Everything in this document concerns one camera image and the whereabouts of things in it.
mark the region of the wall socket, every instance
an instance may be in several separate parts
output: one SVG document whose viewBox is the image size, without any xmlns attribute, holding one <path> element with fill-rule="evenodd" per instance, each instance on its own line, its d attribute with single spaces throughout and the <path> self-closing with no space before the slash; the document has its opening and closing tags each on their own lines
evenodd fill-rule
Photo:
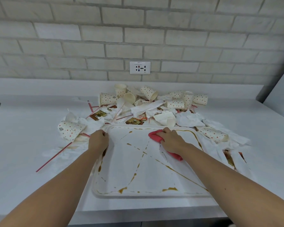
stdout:
<svg viewBox="0 0 284 227">
<path fill-rule="evenodd" d="M 150 75 L 151 63 L 141 61 L 130 61 L 129 70 L 131 75 Z"/>
</svg>

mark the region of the white tray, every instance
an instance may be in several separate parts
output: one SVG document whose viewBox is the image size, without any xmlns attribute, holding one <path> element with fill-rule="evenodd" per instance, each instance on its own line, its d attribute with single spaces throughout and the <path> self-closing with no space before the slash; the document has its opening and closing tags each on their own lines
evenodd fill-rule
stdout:
<svg viewBox="0 0 284 227">
<path fill-rule="evenodd" d="M 112 125 L 109 147 L 98 162 L 92 191 L 100 197 L 210 196 L 191 167 L 171 157 L 148 133 L 162 126 Z M 195 130 L 173 127 L 200 148 Z"/>
</svg>

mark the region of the red cloth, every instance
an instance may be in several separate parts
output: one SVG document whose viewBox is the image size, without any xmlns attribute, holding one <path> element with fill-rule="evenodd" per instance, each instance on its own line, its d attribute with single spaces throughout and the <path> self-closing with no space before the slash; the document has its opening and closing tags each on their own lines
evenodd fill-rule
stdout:
<svg viewBox="0 0 284 227">
<path fill-rule="evenodd" d="M 161 136 L 158 136 L 158 135 L 156 135 L 157 133 L 159 133 L 159 132 L 162 132 L 163 130 L 158 130 L 158 131 L 153 131 L 153 132 L 150 132 L 149 134 L 148 134 L 148 136 L 152 139 L 152 140 L 154 140 L 154 141 L 156 141 L 156 142 L 158 142 L 158 143 L 161 143 L 161 141 L 164 141 L 164 139 L 161 137 Z M 178 154 L 175 154 L 175 153 L 170 153 L 170 152 L 168 152 L 168 151 L 166 151 L 167 153 L 169 153 L 172 157 L 174 157 L 175 159 L 177 159 L 177 160 L 179 160 L 179 161 L 182 161 L 183 160 L 183 158 L 180 156 L 180 155 L 178 155 Z"/>
</svg>

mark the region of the hand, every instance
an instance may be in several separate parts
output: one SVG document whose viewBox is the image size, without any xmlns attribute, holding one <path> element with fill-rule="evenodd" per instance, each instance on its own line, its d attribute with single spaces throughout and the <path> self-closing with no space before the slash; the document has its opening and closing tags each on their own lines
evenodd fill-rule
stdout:
<svg viewBox="0 0 284 227">
<path fill-rule="evenodd" d="M 91 134 L 88 142 L 88 149 L 101 155 L 108 147 L 108 133 L 103 130 L 97 130 Z"/>
<path fill-rule="evenodd" d="M 181 155 L 183 149 L 190 145 L 175 130 L 171 131 L 168 127 L 165 127 L 163 132 L 156 133 L 156 135 L 164 139 L 164 141 L 161 141 L 161 144 L 166 151 L 171 153 Z"/>
</svg>

